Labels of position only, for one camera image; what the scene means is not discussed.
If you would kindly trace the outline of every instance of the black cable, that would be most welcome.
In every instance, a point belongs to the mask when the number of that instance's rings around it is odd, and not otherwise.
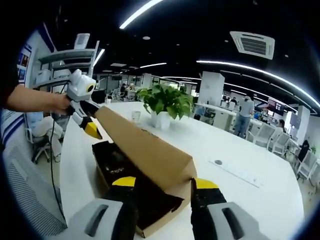
[[[65,84],[63,85],[63,88],[62,88],[62,90],[60,91],[60,94],[62,94],[62,92],[63,92],[63,90],[65,89],[65,86],[66,86],[66,85],[67,85],[67,83],[65,83]],[[52,142],[52,138],[53,138],[53,136],[54,136],[55,123],[56,123],[56,121],[53,120],[51,137],[50,137],[50,141],[49,141],[49,143],[50,143],[51,180],[52,180],[52,187],[53,187],[53,191],[54,191],[54,196],[55,196],[56,204],[58,204],[58,207],[59,207],[61,216],[63,217],[64,221],[66,221],[65,216],[64,216],[64,212],[62,211],[61,206],[60,206],[60,204],[59,204],[58,195],[57,195],[57,190],[56,190],[55,181],[54,181],[54,170],[53,170],[53,161],[52,161],[52,143],[51,143],[51,142]]]

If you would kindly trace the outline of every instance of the cardboard box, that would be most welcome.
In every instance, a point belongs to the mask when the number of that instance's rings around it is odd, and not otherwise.
[[[166,194],[183,199],[175,211],[169,211],[145,229],[137,228],[138,233],[146,238],[190,203],[191,178],[197,177],[193,159],[107,107],[100,108],[95,116],[114,143],[145,176]]]

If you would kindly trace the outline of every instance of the cardboard lid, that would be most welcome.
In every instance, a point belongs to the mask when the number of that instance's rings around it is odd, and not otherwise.
[[[192,157],[185,152],[105,106],[95,116],[123,153],[163,191],[197,176]]]

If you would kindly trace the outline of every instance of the round table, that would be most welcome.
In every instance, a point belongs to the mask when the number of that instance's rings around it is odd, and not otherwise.
[[[131,120],[132,111],[141,111],[138,126],[193,157],[199,178],[216,183],[228,202],[235,202],[258,222],[260,231],[271,240],[287,240],[304,219],[301,192],[288,162],[240,137],[204,122],[184,116],[174,120],[167,130],[150,125],[150,115],[141,102],[117,102],[107,105]],[[103,137],[111,141],[95,119]],[[82,207],[103,192],[90,137],[70,119],[62,145],[60,192],[66,222]],[[260,183],[256,187],[209,161],[223,163],[245,172]],[[191,208],[186,207],[167,225],[148,237],[150,240],[193,240]]]

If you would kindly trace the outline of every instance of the black ceiling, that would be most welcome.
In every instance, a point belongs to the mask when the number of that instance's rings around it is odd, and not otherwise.
[[[125,29],[119,26],[149,0],[95,1],[85,6],[65,4],[46,24],[58,50],[73,47],[78,33],[90,33],[87,48],[100,40],[105,53],[95,66],[120,72],[130,66],[167,63],[132,70],[156,76],[199,78],[202,71],[237,72],[263,79],[298,96],[318,113],[320,108],[292,86],[273,77],[242,68],[199,64],[197,60],[224,61],[262,69],[301,87],[320,102],[320,46],[318,6],[279,0],[163,0]],[[275,39],[272,60],[239,53],[230,31],[261,34]],[[112,68],[112,63],[127,64]],[[287,104],[299,101],[289,93],[253,78],[222,72],[227,83],[265,93]]]

